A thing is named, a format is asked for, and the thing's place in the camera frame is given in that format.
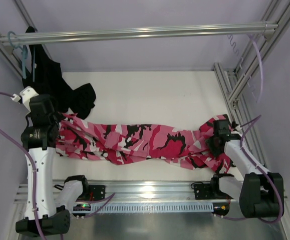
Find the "camouflage garment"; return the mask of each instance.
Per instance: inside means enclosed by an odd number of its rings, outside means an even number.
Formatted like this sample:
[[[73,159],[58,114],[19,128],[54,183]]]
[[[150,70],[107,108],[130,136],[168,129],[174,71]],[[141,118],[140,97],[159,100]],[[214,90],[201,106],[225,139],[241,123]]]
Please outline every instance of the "camouflage garment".
[[[214,158],[205,143],[213,134],[213,121],[228,119],[227,115],[215,116],[194,131],[157,124],[94,124],[75,114],[64,117],[56,144],[61,156],[116,165],[159,158],[181,168],[208,167],[216,173],[226,173],[231,166],[229,157],[223,153]]]

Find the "clothing rack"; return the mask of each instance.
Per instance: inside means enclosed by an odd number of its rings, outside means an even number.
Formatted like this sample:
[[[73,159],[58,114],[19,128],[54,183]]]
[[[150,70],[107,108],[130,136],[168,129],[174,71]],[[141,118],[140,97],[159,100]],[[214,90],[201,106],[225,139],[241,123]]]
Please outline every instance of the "clothing rack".
[[[16,7],[21,13],[27,25],[35,27],[34,22],[30,18],[22,0],[14,0]],[[273,48],[276,46],[279,39],[290,25],[290,0],[280,12],[277,21],[271,21],[270,17],[277,9],[279,0],[272,0],[266,9],[261,21],[254,23],[242,24],[209,24],[209,25],[194,25],[194,26],[165,26],[165,27],[140,27],[130,29],[117,30],[91,30],[91,31],[72,31],[72,32],[37,32],[12,35],[10,40],[15,45],[34,45],[34,44],[51,44],[51,43],[73,43],[73,42],[91,42],[91,41],[107,41],[107,40],[123,40],[123,39],[146,39],[146,38],[169,38],[169,37],[192,37],[192,36],[213,36],[213,35],[239,35],[239,34],[254,34],[261,38],[260,53],[262,59],[265,60]],[[251,76],[254,76],[258,71],[258,62],[253,54],[251,44],[248,44],[244,50],[241,61],[235,69],[223,69],[221,63],[216,62],[213,70],[216,74],[223,98],[225,100],[228,112],[232,120],[238,123],[244,123],[251,119],[248,111],[248,106],[242,95],[242,91],[247,85]],[[19,67],[20,60],[13,53],[7,36],[0,34],[0,54],[6,60],[6,63],[19,76],[22,75],[22,70]],[[249,148],[253,149],[253,154],[263,164],[266,163],[260,140],[257,137],[257,131],[252,129],[250,136],[247,137]],[[15,216],[19,217],[21,208],[15,207]],[[285,216],[288,216],[288,208],[285,208]],[[290,222],[285,222],[285,226],[290,225]]]

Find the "black cloth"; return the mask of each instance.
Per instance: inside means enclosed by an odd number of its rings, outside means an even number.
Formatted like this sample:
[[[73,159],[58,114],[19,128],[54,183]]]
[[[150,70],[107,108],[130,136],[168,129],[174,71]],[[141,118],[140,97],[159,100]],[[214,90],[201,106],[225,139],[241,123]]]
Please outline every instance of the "black cloth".
[[[35,33],[30,26],[26,33]],[[72,90],[62,78],[60,63],[52,61],[46,54],[42,45],[29,45],[32,64],[34,62],[35,48],[35,81],[33,71],[26,79],[23,78],[24,87],[31,86],[38,94],[50,94],[58,102],[58,111],[66,113],[70,108],[77,117],[85,119],[90,110],[95,106],[96,93],[90,83]]]

